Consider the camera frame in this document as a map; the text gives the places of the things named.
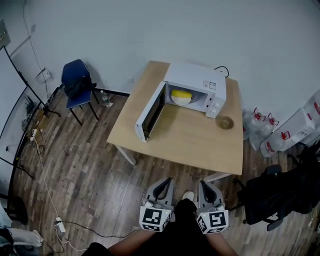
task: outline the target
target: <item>blue chair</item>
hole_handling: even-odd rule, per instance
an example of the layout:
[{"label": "blue chair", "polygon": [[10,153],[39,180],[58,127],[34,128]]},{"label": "blue chair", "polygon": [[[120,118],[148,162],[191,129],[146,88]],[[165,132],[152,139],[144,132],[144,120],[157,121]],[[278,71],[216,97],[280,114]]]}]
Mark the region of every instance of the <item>blue chair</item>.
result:
[{"label": "blue chair", "polygon": [[[90,77],[90,73],[86,64],[81,59],[76,59],[64,65],[62,76],[61,76],[61,83],[65,85],[67,83],[71,83],[72,81],[78,80],[81,77]],[[91,92],[95,97],[96,102],[99,104],[98,98],[93,90],[84,91],[77,98],[69,98],[66,103],[66,108],[71,111],[72,115],[81,126],[82,126],[82,123],[80,122],[80,120],[78,119],[78,117],[76,116],[76,114],[73,112],[72,109],[75,107],[80,107],[82,109],[82,105],[87,103],[89,104],[89,107],[92,110],[95,118],[99,121],[99,118],[90,103]]]}]

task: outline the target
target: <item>table leg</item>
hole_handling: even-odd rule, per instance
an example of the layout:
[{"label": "table leg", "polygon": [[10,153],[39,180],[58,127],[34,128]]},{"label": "table leg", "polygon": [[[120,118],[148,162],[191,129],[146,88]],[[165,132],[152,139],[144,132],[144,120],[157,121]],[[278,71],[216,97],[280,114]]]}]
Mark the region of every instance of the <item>table leg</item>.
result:
[{"label": "table leg", "polygon": [[92,90],[92,94],[93,94],[93,96],[94,96],[94,98],[95,98],[95,100],[96,100],[96,102],[99,104],[99,100],[98,100],[98,98],[97,98],[97,95],[95,94],[95,92]]},{"label": "table leg", "polygon": [[231,175],[230,173],[216,172],[216,173],[214,173],[212,175],[209,175],[209,176],[205,177],[203,180],[205,182],[213,182],[213,181],[222,179],[222,178],[230,176],[230,175]]},{"label": "table leg", "polygon": [[127,161],[132,164],[132,165],[136,165],[136,160],[134,159],[133,155],[131,154],[130,150],[117,146],[115,145],[116,148],[120,151],[120,153],[124,156],[125,159],[127,159]]},{"label": "table leg", "polygon": [[71,108],[69,108],[71,114],[74,116],[74,118],[78,121],[78,123],[82,126],[82,123],[80,122],[80,120],[78,119],[78,117],[76,116],[76,114],[73,112],[73,110]]},{"label": "table leg", "polygon": [[90,107],[90,109],[92,110],[92,112],[93,112],[93,114],[94,114],[95,118],[99,121],[99,118],[98,118],[98,116],[97,116],[96,112],[94,111],[94,108],[92,107],[91,103],[90,103],[90,102],[88,102],[88,104],[89,104],[89,107]]}]

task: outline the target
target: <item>wooden floor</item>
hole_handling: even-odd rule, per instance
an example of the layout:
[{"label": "wooden floor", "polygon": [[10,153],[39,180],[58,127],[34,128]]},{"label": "wooden floor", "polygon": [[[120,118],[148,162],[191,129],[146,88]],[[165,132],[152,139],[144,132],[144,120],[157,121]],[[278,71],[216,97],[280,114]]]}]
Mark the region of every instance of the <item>wooden floor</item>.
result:
[{"label": "wooden floor", "polygon": [[[59,216],[68,222],[76,222],[109,236],[125,236],[139,226],[138,214],[146,188],[165,177],[175,181],[174,203],[179,201],[184,192],[192,190],[197,195],[197,186],[205,176],[213,172],[185,166],[166,160],[135,153],[137,164],[132,166],[107,143],[108,135],[124,106],[127,98],[113,95],[113,106],[98,106],[92,99],[93,108],[99,116],[96,121],[89,106],[75,113],[83,122],[80,126],[66,109],[63,91],[55,96],[50,108],[61,113],[49,115],[49,125],[43,131],[45,153],[43,166],[52,200]],[[290,152],[295,155],[298,149]],[[56,251],[61,250],[54,229],[55,210],[48,197],[40,158],[35,145],[29,146],[23,161],[31,173],[32,181],[23,172],[16,171],[14,193],[23,199],[29,214],[29,223],[16,227],[38,230],[45,241]],[[264,159],[259,152],[251,149],[248,143],[243,150],[243,175],[247,180],[259,176],[265,167],[279,163],[284,171],[293,167],[286,153],[276,154],[271,159]],[[225,198],[227,207],[237,204],[237,191],[233,184],[234,176],[215,181]],[[314,235],[319,207],[311,214],[291,213],[283,224],[274,231],[267,232],[266,223],[255,225],[243,224],[243,208],[229,213],[229,227],[222,233],[231,246],[242,256],[280,256],[305,255]],[[74,224],[66,224],[64,239],[70,240],[77,249],[85,249],[92,242],[99,242],[106,247],[116,243],[118,238],[101,238],[93,232]],[[81,255],[69,245],[64,245],[65,255]],[[43,255],[51,252],[44,246]]]}]

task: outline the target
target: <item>microwave door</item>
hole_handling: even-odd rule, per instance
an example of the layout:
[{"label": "microwave door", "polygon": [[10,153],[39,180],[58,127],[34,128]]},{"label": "microwave door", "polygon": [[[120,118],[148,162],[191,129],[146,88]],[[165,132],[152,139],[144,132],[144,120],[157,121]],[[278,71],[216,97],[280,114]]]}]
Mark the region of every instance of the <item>microwave door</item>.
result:
[{"label": "microwave door", "polygon": [[135,132],[143,142],[147,142],[166,101],[166,82],[161,82],[151,96],[135,124]]}]

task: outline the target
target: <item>power strip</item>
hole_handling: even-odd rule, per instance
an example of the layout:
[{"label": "power strip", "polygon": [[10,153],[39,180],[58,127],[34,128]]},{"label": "power strip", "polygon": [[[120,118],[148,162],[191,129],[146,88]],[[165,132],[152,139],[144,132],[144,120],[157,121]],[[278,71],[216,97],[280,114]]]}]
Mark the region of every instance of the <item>power strip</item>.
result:
[{"label": "power strip", "polygon": [[66,228],[65,228],[65,225],[64,225],[64,223],[62,222],[61,218],[60,218],[60,217],[57,217],[57,218],[55,218],[55,219],[56,219],[57,226],[58,226],[59,229],[60,229],[60,232],[61,232],[61,233],[66,233]]}]

